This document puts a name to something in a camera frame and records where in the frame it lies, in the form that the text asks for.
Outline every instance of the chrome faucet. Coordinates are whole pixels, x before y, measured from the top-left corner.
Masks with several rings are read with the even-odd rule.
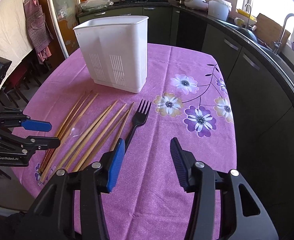
[[[274,51],[273,51],[273,52],[274,52],[275,54],[278,54],[278,50],[279,50],[280,45],[281,45],[281,40],[282,40],[283,35],[284,35],[284,33],[285,33],[285,30],[286,30],[285,28],[286,28],[287,21],[288,21],[288,19],[289,19],[291,16],[294,17],[294,13],[290,13],[290,14],[288,14],[288,15],[286,16],[286,18],[285,18],[285,22],[283,23],[283,26],[282,26],[282,28],[281,28],[281,32],[280,32],[280,35],[279,35],[278,41],[277,41],[277,42],[274,42]]]
[[[250,8],[250,11],[249,11],[248,21],[247,21],[247,24],[246,24],[246,29],[248,29],[248,26],[249,26],[249,20],[250,20],[251,9],[252,9],[251,4],[250,4],[250,3],[247,3],[247,4],[245,5],[245,11],[247,11],[247,6],[248,6],[248,5],[249,5],[249,8]]]

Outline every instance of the fork handle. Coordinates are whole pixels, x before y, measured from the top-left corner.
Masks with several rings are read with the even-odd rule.
[[[126,153],[127,148],[128,148],[128,146],[129,146],[129,144],[130,144],[130,142],[131,142],[131,139],[133,138],[133,136],[134,136],[134,134],[135,134],[135,131],[136,131],[137,127],[138,127],[137,125],[136,125],[136,126],[133,126],[133,127],[131,128],[129,134],[127,135],[127,138],[126,138],[126,140],[125,140],[125,153]]]

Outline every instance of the black fork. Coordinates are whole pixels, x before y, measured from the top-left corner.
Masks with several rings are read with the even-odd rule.
[[[144,103],[143,103],[143,106],[140,108],[140,106],[142,105],[142,102],[143,102],[143,100],[140,101],[140,105],[139,105],[136,113],[133,116],[133,119],[132,119],[133,127],[131,128],[131,131],[128,134],[126,140],[125,140],[125,153],[126,153],[127,148],[128,148],[128,146],[129,146],[129,144],[131,142],[131,139],[134,136],[134,133],[135,133],[137,127],[144,125],[146,123],[146,121],[147,121],[147,117],[148,117],[149,110],[150,110],[150,107],[151,107],[151,102],[150,102],[149,107],[148,107],[149,101],[147,101],[147,104],[145,106],[145,103],[146,103],[146,100],[145,100]]]

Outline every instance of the yellow flower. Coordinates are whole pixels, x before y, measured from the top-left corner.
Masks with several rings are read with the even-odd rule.
[[[228,103],[227,98],[218,97],[217,99],[215,99],[215,103],[217,104],[217,106],[214,106],[213,109],[217,111],[217,115],[220,117],[223,116],[227,122],[234,123],[234,116],[232,114],[231,106]]]
[[[165,92],[163,96],[157,96],[154,100],[154,104],[157,105],[156,112],[162,116],[169,114],[171,117],[181,115],[179,110],[184,105],[181,103],[181,98],[177,98],[174,94]]]

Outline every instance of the cutting board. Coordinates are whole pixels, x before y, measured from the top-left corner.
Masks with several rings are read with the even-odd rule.
[[[257,16],[256,26],[257,29],[254,31],[256,37],[265,42],[270,48],[274,49],[274,42],[277,42],[282,26],[261,13]],[[290,32],[285,30],[279,52],[287,43],[290,34]]]

